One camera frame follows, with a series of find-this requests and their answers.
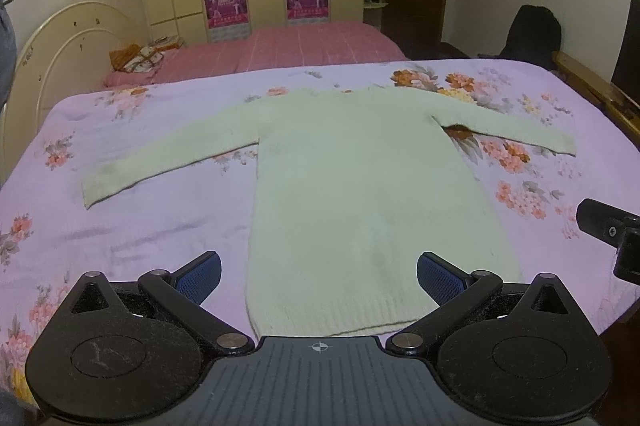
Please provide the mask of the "pale green knit sweater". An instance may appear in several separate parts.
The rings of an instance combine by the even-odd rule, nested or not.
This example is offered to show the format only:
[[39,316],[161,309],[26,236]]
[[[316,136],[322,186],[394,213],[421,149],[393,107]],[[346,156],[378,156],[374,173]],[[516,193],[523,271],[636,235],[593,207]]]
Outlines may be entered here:
[[84,202],[256,146],[245,290],[255,334],[386,333],[434,308],[416,282],[421,253],[521,276],[450,127],[576,151],[559,130],[442,94],[297,90],[224,109],[100,168],[82,183]]

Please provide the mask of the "cream arched headboard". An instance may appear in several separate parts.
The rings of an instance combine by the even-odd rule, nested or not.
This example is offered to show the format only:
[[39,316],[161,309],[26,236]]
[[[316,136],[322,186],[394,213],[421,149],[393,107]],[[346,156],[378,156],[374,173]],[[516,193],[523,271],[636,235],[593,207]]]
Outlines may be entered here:
[[47,19],[25,44],[1,108],[1,180],[60,100],[101,90],[113,70],[110,53],[146,39],[142,26],[102,2],[74,3]]

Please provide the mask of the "pink checked bed cover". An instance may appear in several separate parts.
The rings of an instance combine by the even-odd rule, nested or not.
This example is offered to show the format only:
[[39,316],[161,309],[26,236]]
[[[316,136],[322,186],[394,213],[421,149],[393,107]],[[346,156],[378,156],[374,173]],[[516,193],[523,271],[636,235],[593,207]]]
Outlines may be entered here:
[[246,39],[173,48],[149,71],[113,71],[105,89],[225,76],[272,68],[401,62],[399,46],[363,22],[259,29]]

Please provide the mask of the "black bag on floor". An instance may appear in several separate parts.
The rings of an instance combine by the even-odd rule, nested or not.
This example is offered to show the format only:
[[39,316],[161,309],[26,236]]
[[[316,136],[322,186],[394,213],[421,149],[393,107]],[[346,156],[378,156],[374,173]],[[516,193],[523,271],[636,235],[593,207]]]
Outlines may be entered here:
[[545,6],[523,4],[516,13],[499,56],[508,60],[551,60],[562,42],[562,28]]

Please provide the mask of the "orange patterned folded cloth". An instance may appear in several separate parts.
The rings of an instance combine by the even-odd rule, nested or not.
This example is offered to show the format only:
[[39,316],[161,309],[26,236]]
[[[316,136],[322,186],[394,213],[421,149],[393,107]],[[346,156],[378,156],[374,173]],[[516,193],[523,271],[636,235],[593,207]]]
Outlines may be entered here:
[[179,50],[182,46],[181,37],[165,36],[145,46],[133,43],[126,48],[110,51],[108,57],[114,71],[142,74],[160,65],[167,53]]

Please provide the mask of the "black television screen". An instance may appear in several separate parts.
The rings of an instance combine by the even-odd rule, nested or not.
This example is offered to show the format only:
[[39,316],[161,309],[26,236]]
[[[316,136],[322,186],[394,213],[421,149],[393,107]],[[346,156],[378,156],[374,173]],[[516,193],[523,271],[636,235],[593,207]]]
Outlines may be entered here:
[[612,83],[628,100],[640,103],[640,0],[630,0],[620,54]]

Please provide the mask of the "lower left magenta poster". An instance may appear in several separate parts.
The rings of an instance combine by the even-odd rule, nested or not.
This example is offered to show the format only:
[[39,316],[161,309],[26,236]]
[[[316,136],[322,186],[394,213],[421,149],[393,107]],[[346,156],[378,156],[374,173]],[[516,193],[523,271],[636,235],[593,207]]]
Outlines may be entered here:
[[246,0],[204,0],[204,5],[209,29],[248,22]]

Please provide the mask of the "lilac floral bed sheet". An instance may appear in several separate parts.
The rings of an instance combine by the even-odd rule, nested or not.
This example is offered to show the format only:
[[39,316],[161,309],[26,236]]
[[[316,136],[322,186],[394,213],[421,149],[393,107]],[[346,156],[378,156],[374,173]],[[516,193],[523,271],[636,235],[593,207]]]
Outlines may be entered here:
[[75,95],[53,108],[1,191],[1,387],[30,393],[30,348],[82,273],[134,279],[216,250],[224,280],[207,308],[248,328],[244,267],[257,151],[239,149],[86,208],[81,181],[100,164],[219,109],[297,89],[411,86],[572,134],[575,156],[451,132],[494,206],[526,276],[556,273],[593,327],[606,330],[639,297],[613,274],[612,248],[582,233],[585,198],[637,212],[636,146],[562,80],[510,60],[424,60],[268,69]]

